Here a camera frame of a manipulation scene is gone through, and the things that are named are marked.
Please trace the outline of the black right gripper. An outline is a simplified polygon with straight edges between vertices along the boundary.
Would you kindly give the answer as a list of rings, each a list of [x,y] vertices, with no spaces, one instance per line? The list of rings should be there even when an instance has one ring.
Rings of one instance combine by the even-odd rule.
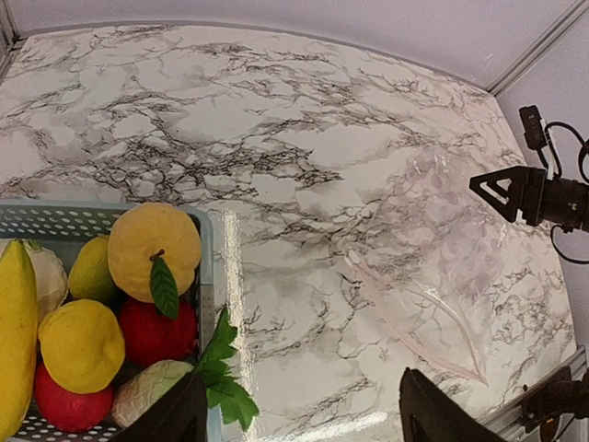
[[[482,192],[483,184],[493,192]],[[588,229],[588,185],[577,180],[549,180],[543,169],[515,166],[472,177],[469,188],[510,223],[521,218],[532,227],[548,221]]]

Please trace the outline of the clear zip top bag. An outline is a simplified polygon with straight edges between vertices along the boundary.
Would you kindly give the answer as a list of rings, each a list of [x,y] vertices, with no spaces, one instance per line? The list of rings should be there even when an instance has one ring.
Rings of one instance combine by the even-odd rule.
[[[343,249],[378,318],[430,366],[486,384],[507,226],[468,187],[484,169],[440,148],[407,160],[360,242]]]

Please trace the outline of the red fake apple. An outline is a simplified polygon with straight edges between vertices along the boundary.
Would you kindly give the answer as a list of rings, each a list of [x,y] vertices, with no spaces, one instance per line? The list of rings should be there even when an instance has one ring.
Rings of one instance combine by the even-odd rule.
[[[121,307],[119,323],[126,356],[138,366],[181,360],[197,347],[197,316],[187,301],[179,303],[178,317],[173,320],[159,313],[154,304],[128,298]]]
[[[40,363],[34,378],[34,399],[40,414],[66,432],[83,432],[101,423],[110,413],[114,389],[78,394],[60,387]]]

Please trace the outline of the small green yellow fake fruit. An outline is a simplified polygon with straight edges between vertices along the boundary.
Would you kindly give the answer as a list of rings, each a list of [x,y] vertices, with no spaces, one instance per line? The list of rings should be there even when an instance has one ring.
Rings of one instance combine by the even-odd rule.
[[[89,299],[113,307],[121,292],[115,285],[108,264],[108,236],[98,236],[79,251],[68,276],[73,300]]]

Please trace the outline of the yellow fake bell pepper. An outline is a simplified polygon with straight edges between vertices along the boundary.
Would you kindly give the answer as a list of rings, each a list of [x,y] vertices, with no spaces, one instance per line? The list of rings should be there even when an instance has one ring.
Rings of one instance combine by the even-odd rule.
[[[77,394],[107,388],[125,360],[125,341],[113,311],[89,299],[49,313],[39,327],[45,368],[60,387]]]

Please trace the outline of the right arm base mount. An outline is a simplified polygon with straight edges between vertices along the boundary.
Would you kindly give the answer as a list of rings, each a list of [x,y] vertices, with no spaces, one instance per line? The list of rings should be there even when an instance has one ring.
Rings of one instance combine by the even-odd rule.
[[[559,369],[539,387],[534,387],[520,402],[522,424],[527,433],[551,418],[572,413],[575,419],[588,417],[588,372],[573,380],[571,369]]]

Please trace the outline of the yellow fake banana bunch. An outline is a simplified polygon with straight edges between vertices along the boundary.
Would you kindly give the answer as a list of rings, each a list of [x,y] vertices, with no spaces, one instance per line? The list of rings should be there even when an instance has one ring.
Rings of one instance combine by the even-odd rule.
[[[32,261],[20,239],[1,256],[1,439],[20,428],[32,398],[38,306]]]

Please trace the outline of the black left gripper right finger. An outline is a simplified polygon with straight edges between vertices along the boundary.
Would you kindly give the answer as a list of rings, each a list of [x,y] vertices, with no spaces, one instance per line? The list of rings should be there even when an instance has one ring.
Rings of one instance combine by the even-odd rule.
[[[403,440],[502,442],[447,397],[418,369],[406,368],[399,384]]]

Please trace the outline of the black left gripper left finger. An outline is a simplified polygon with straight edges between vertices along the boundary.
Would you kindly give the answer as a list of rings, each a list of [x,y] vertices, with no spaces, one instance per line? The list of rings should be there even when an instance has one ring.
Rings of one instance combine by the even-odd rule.
[[[208,402],[202,376],[181,378],[114,442],[206,442]]]

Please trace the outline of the white green fake cabbage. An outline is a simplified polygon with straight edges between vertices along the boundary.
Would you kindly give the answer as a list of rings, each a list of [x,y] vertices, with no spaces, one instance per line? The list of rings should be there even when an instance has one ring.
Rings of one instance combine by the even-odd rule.
[[[24,239],[23,242],[35,271],[38,321],[42,322],[66,300],[68,277],[63,262],[53,251],[43,248],[34,239]]]

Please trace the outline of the white fake radish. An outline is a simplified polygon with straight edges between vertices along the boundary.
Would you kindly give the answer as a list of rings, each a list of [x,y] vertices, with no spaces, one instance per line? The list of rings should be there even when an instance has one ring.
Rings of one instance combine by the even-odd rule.
[[[121,428],[134,424],[161,399],[194,365],[177,360],[154,363],[123,384],[114,395],[111,415]]]

